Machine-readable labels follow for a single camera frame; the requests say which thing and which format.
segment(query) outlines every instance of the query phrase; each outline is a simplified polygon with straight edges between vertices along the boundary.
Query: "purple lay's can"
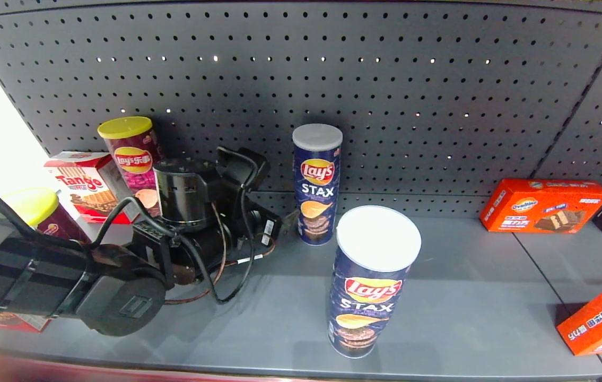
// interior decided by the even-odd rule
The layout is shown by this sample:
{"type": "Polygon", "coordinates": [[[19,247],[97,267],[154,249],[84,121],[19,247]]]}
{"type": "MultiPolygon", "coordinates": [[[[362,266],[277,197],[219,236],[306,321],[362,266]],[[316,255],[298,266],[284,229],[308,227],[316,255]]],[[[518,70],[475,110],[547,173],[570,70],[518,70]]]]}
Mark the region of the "purple lay's can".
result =
{"type": "Polygon", "coordinates": [[[152,121],[142,116],[111,119],[100,124],[98,133],[105,139],[131,193],[140,199],[150,215],[159,215],[159,198],[152,166],[163,159],[163,154],[152,121]]]}
{"type": "Polygon", "coordinates": [[[67,240],[90,242],[50,188],[27,188],[2,198],[30,227],[67,240]]]}
{"type": "Polygon", "coordinates": [[[373,350],[395,310],[421,234],[402,213],[366,205],[341,217],[336,239],[329,341],[345,357],[361,358],[373,350]]]}
{"type": "Polygon", "coordinates": [[[343,134],[328,124],[304,124],[293,140],[299,235],[306,244],[322,245],[334,230],[343,134]]]}

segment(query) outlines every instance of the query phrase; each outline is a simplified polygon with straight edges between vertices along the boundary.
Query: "stax text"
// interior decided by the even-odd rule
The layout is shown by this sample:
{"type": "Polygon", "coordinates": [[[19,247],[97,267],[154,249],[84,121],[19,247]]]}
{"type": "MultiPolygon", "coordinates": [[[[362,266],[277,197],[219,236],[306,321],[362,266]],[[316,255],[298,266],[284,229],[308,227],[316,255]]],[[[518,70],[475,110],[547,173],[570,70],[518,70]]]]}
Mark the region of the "stax text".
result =
{"type": "Polygon", "coordinates": [[[364,304],[362,302],[352,302],[347,298],[341,299],[342,308],[374,310],[375,312],[392,312],[393,306],[395,306],[395,304],[364,304]]]}
{"type": "Polygon", "coordinates": [[[334,188],[323,188],[318,186],[313,186],[312,184],[304,183],[301,185],[301,192],[304,194],[313,194],[317,196],[327,197],[334,196],[334,188]]]}
{"type": "Polygon", "coordinates": [[[324,186],[334,177],[334,164],[324,159],[308,159],[301,163],[301,175],[310,183],[324,186]]]}
{"type": "Polygon", "coordinates": [[[97,179],[92,179],[90,177],[66,177],[66,176],[57,176],[56,179],[67,184],[68,187],[75,189],[79,189],[76,186],[85,186],[87,189],[91,191],[95,191],[96,189],[102,188],[102,182],[97,179]]]}

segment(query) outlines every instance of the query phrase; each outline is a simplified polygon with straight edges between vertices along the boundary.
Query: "chocolate wafer image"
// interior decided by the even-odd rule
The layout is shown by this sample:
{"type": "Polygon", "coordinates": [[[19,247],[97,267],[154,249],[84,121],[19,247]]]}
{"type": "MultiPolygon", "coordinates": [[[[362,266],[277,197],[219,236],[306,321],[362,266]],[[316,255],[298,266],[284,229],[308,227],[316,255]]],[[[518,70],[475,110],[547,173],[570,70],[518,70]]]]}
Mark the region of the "chocolate wafer image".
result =
{"type": "Polygon", "coordinates": [[[305,225],[306,235],[310,241],[321,241],[329,232],[329,218],[323,213],[330,208],[331,204],[325,205],[316,201],[301,203],[301,221],[305,225]]]}
{"type": "Polygon", "coordinates": [[[585,215],[584,211],[561,210],[539,219],[534,224],[534,228],[553,232],[571,230],[582,221],[585,215]]]}
{"type": "Polygon", "coordinates": [[[115,195],[109,189],[100,193],[83,196],[82,200],[82,205],[106,215],[117,205],[117,198],[115,198],[115,195]]]}

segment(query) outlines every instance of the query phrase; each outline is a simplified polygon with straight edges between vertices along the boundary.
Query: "gray metal shelf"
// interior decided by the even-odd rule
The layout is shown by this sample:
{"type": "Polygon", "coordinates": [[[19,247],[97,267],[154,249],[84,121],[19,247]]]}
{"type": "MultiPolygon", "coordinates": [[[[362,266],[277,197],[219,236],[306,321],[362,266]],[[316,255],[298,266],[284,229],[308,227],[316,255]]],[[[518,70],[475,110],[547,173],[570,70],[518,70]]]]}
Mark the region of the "gray metal shelf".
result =
{"type": "Polygon", "coordinates": [[[602,293],[602,232],[592,223],[576,235],[516,236],[571,314],[602,293]]]}
{"type": "MultiPolygon", "coordinates": [[[[231,304],[204,298],[164,307],[124,338],[71,319],[57,319],[41,334],[0,330],[0,352],[107,367],[323,379],[602,377],[596,356],[571,356],[558,336],[560,300],[514,236],[486,232],[473,219],[413,220],[422,252],[392,321],[362,360],[343,358],[327,339],[335,242],[309,247],[296,237],[255,263],[248,287],[231,304]]],[[[129,238],[128,227],[114,229],[112,241],[129,238]]],[[[236,281],[226,278],[219,287],[236,281]]]]}

